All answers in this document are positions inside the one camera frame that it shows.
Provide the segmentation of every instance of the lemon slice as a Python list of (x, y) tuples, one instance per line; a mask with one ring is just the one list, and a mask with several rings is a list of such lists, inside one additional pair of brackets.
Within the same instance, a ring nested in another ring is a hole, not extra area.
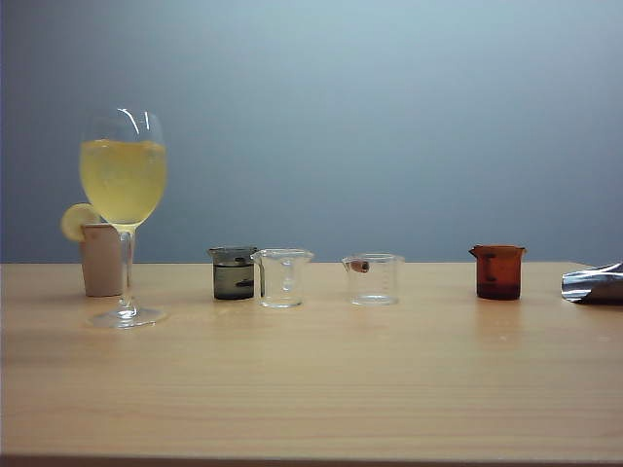
[(87, 202), (80, 202), (70, 206), (60, 219), (60, 230), (71, 241), (85, 241), (81, 226), (97, 224), (99, 214)]

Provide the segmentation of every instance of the beige cup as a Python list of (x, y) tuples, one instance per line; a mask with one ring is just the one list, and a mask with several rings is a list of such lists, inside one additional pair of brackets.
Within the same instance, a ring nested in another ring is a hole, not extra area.
[(80, 243), (82, 274), (88, 297), (111, 297), (122, 293), (121, 242), (110, 224), (82, 226)]

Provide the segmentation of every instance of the yellow liquid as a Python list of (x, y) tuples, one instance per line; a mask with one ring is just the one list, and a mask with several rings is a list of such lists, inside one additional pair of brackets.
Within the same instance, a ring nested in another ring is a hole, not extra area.
[(151, 141), (82, 143), (80, 178), (89, 202), (118, 229), (133, 230), (163, 196), (166, 148)]

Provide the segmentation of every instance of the beaker with dark liquid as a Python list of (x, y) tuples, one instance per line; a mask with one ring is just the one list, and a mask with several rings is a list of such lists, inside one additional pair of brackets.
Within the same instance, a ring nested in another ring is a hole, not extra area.
[(516, 300), (521, 293), (522, 257), (526, 248), (514, 245), (475, 245), (476, 294), (483, 299)]
[(214, 298), (240, 300), (253, 297), (255, 246), (219, 246), (210, 248), (212, 257)]

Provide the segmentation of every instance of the wine glass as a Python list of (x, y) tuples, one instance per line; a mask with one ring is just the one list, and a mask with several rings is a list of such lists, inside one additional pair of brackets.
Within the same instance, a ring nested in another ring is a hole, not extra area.
[(131, 294), (136, 228), (154, 211), (166, 183), (166, 148), (158, 117), (145, 110), (93, 113), (81, 144), (80, 178), (90, 203), (121, 240), (123, 293), (115, 309), (91, 318), (95, 327), (130, 328), (166, 317)]

